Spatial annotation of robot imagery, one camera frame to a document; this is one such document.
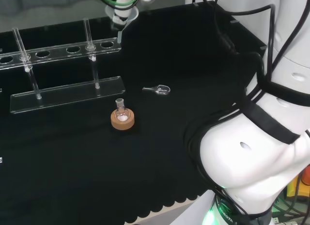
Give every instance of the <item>black cloth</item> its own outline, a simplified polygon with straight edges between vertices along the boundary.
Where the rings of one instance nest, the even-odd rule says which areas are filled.
[[[118,96],[11,115],[10,95],[31,86],[23,68],[0,71],[0,224],[122,225],[203,194],[208,186],[183,146],[184,128],[229,108],[257,66],[223,51],[211,17],[201,5],[141,13],[122,50],[97,57],[100,78],[124,81],[121,97],[136,119],[129,131],[110,124]],[[240,24],[217,17],[240,53],[260,51]],[[93,39],[115,35],[109,23],[91,20]],[[20,33],[26,49],[85,40],[81,21]],[[0,45],[17,50],[11,32],[0,34]],[[41,89],[92,79],[87,57],[33,69]],[[141,90],[158,84],[170,95]]]

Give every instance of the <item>clear acrylic stand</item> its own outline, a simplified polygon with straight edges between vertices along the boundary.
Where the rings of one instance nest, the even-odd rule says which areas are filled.
[[[24,66],[33,91],[11,95],[10,112],[13,114],[42,108],[81,102],[111,95],[122,94],[125,87],[120,76],[99,79],[96,55],[117,52],[121,49],[117,38],[92,40],[88,19],[84,19],[86,42],[25,50],[17,28],[13,33],[19,52],[0,55],[0,70]],[[33,64],[88,56],[93,81],[40,90],[36,83]]]

